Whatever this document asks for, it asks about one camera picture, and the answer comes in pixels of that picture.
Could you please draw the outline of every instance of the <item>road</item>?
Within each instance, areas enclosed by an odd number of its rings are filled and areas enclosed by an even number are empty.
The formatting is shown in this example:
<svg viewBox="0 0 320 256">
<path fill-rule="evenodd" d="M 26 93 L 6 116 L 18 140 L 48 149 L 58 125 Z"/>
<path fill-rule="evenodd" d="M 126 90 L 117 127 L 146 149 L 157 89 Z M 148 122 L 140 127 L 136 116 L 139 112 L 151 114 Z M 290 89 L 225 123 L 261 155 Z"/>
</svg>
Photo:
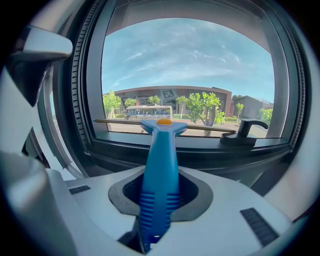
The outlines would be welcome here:
<svg viewBox="0 0 320 256">
<path fill-rule="evenodd" d="M 184 122 L 189 125 L 194 125 L 195 123 L 191 122 L 187 119 L 172 119 L 174 122 Z M 197 121 L 196 125 L 203 126 L 202 121 Z M 146 132 L 140 127 L 140 125 L 134 124 L 120 124 L 120 123 L 109 123 L 108 124 L 109 131 L 112 132 L 122 132 L 122 133 L 138 133 L 138 134 L 146 134 Z M 215 124 L 213 127 L 217 128 L 227 128 L 232 130 L 238 130 L 239 124 L 235 122 L 225 122 L 224 124 Z M 221 131 L 212 131 L 211 137 L 221 137 Z M 250 129 L 251 135 L 256 136 L 257 138 L 265 138 L 267 135 L 267 130 L 264 128 L 260 128 L 258 126 L 253 125 Z M 194 130 L 194 129 L 187 129 L 183 134 L 183 136 L 199 136 L 202 137 L 204 135 L 203 130 Z"/>
</svg>

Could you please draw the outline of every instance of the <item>window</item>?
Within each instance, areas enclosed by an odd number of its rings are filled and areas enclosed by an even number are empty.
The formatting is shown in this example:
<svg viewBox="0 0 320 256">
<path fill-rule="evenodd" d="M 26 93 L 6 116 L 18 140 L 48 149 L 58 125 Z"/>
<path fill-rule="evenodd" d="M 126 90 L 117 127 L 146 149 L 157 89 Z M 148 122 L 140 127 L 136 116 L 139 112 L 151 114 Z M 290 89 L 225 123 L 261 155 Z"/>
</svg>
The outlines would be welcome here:
<svg viewBox="0 0 320 256">
<path fill-rule="evenodd" d="M 160 119 L 165 117 L 161 111 L 148 108 L 166 106 L 174 122 L 190 125 L 238 130 L 241 119 L 270 124 L 275 95 L 272 57 L 252 39 L 191 18 L 159 18 L 118 30 L 111 25 L 101 67 L 107 119 Z M 145 110 L 133 113 L 132 108 Z M 142 132 L 139 125 L 112 122 L 108 130 Z M 261 126 L 250 130 L 258 138 L 267 133 Z M 221 134 L 188 129 L 182 136 Z"/>
</svg>

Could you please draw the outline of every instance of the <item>window latch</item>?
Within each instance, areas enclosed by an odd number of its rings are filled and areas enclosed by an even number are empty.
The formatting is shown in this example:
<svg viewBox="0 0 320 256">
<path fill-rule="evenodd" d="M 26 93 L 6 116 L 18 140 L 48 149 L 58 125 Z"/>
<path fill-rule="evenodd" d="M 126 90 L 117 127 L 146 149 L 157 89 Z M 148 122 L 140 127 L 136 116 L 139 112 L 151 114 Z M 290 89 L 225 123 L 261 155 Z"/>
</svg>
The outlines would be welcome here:
<svg viewBox="0 0 320 256">
<path fill-rule="evenodd" d="M 225 146 L 254 146 L 257 137 L 250 135 L 249 131 L 252 125 L 262 126 L 268 129 L 269 126 L 257 119 L 242 119 L 237 133 L 223 133 L 220 138 L 220 143 Z"/>
</svg>

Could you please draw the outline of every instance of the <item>building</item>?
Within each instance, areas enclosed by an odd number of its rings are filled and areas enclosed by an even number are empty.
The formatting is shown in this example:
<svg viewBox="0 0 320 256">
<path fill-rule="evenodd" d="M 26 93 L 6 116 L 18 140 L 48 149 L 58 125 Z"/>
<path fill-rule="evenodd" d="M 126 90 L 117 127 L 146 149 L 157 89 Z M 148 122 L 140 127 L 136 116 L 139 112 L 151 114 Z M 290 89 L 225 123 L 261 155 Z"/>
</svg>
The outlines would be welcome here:
<svg viewBox="0 0 320 256">
<path fill-rule="evenodd" d="M 238 103 L 243 104 L 243 110 L 241 111 L 240 117 L 249 118 L 249 119 L 259 119 L 260 118 L 260 109 L 273 109 L 274 104 L 262 99 L 262 98 L 252 98 L 250 96 L 243 96 L 237 98 L 234 101 L 234 106 Z M 234 109 L 234 115 L 238 115 L 237 108 Z"/>
<path fill-rule="evenodd" d="M 181 113 L 181 106 L 176 102 L 176 98 L 180 96 L 189 97 L 190 94 L 199 93 L 214 93 L 220 99 L 219 109 L 225 113 L 225 116 L 229 116 L 231 105 L 231 91 L 212 87 L 199 87 L 199 86 L 184 86 L 184 85 L 166 85 L 166 86 L 148 86 L 131 88 L 125 90 L 115 91 L 115 95 L 121 98 L 121 107 L 119 112 L 126 109 L 125 101 L 128 98 L 136 99 L 139 105 L 150 105 L 148 99 L 150 96 L 158 96 L 160 98 L 160 104 L 162 106 L 171 106 L 174 114 Z M 183 106 L 183 114 L 188 114 L 189 110 L 186 106 Z"/>
</svg>

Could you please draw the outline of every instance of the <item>window frame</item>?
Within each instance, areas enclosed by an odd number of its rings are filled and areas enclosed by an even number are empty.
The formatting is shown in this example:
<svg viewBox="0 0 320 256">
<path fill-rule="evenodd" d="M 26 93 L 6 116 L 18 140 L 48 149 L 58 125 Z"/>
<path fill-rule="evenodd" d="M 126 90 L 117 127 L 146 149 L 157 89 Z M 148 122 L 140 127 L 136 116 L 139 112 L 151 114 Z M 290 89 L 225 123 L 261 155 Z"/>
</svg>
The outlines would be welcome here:
<svg viewBox="0 0 320 256">
<path fill-rule="evenodd" d="M 103 161 L 107 163 L 107 165 L 105 165 L 100 162 L 100 164 L 98 164 L 99 166 L 103 166 L 111 171 L 121 171 L 119 167 L 123 167 L 125 168 L 124 170 L 126 170 L 135 167 L 135 165 L 145 164 L 151 137 L 147 134 L 109 132 L 106 124 L 93 122 L 94 119 L 104 118 L 101 86 L 102 52 L 108 25 L 117 5 L 116 0 L 98 0 L 98 2 L 104 6 L 101 7 L 101 12 L 96 19 L 96 23 L 91 25 L 91 35 L 87 38 L 87 53 L 84 53 L 82 56 L 85 60 L 83 64 L 85 68 L 81 70 L 82 73 L 80 76 L 82 77 L 82 81 L 79 83 L 80 89 L 78 90 L 79 99 L 82 100 L 82 120 L 85 124 L 87 139 L 89 141 L 89 146 L 86 145 L 83 148 L 85 154 L 91 156 L 97 164 L 99 159 L 103 159 Z M 296 52 L 293 51 L 292 37 L 288 36 L 288 28 L 286 30 L 284 29 L 284 21 L 278 19 L 275 12 L 272 11 L 272 7 L 263 1 L 256 1 L 255 4 L 259 4 L 260 8 L 264 8 L 265 22 L 269 20 L 273 23 L 272 27 L 276 30 L 278 39 L 282 42 L 282 45 L 286 44 L 286 47 L 281 49 L 283 54 L 286 57 L 290 56 L 294 59 L 294 62 L 287 66 L 290 80 L 289 102 L 280 105 L 282 108 L 288 108 L 283 131 L 281 131 L 282 136 L 280 138 L 258 138 L 254 147 L 225 147 L 220 144 L 220 138 L 217 137 L 179 136 L 175 139 L 175 144 L 178 162 L 181 166 L 188 167 L 188 162 L 203 159 L 204 162 L 202 165 L 206 166 L 207 169 L 213 170 L 213 161 L 222 163 L 222 161 L 219 161 L 222 155 L 237 160 L 238 162 L 235 161 L 235 163 L 241 162 L 247 165 L 248 163 L 252 163 L 256 157 L 267 161 L 271 153 L 278 153 L 278 157 L 281 158 L 283 152 L 288 154 L 292 151 L 294 146 L 293 138 L 296 138 L 299 134 L 299 126 L 297 124 L 301 116 L 301 105 L 298 104 L 298 102 L 303 100 L 301 94 L 298 94 L 300 95 L 299 98 L 297 95 L 292 99 L 290 98 L 297 92 L 300 92 L 303 87 L 302 81 L 301 79 L 299 80 L 297 75 L 297 73 L 301 71 L 301 69 L 299 70 L 299 64 L 297 64 L 297 54 L 299 54 L 299 52 L 296 53 L 298 51 L 297 48 L 295 48 Z M 275 113 L 272 115 L 271 123 L 276 123 L 279 119 L 283 120 L 283 116 Z M 135 155 L 136 158 L 132 159 L 130 157 L 130 160 L 126 160 L 121 157 L 123 154 Z"/>
</svg>

